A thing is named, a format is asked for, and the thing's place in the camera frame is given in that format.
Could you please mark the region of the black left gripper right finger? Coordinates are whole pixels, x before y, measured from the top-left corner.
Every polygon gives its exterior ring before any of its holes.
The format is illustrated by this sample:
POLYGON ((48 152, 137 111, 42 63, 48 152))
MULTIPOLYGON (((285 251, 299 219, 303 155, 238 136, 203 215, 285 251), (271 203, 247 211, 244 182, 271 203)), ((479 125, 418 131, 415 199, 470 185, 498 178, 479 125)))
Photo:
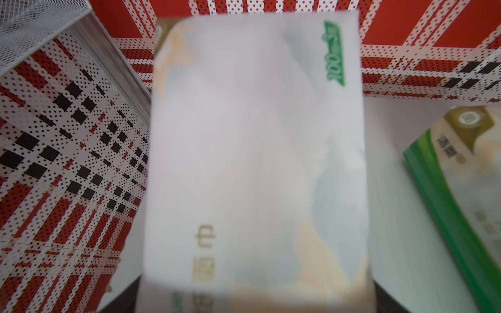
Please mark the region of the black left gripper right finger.
POLYGON ((377 296, 377 313, 409 313, 399 302, 394 300, 380 284, 374 282, 377 296))

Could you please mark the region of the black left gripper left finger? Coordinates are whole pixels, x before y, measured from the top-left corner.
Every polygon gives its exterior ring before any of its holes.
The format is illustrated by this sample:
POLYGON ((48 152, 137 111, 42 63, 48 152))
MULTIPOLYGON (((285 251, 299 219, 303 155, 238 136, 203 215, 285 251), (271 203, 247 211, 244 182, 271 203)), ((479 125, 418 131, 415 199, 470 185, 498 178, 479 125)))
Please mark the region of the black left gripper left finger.
POLYGON ((140 287, 141 276, 139 276, 132 284, 130 284, 122 293, 120 293, 111 303, 103 309, 98 310, 99 313, 135 313, 136 300, 140 287))

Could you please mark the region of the white tissue pack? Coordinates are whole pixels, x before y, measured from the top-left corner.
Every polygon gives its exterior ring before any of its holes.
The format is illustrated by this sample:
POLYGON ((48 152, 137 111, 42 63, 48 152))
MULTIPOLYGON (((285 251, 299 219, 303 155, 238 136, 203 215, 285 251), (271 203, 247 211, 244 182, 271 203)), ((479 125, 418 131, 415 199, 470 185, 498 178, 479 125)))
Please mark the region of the white tissue pack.
POLYGON ((137 312, 375 312, 359 14, 160 18, 137 312))
POLYGON ((450 109, 403 152, 482 312, 500 311, 500 107, 450 109))

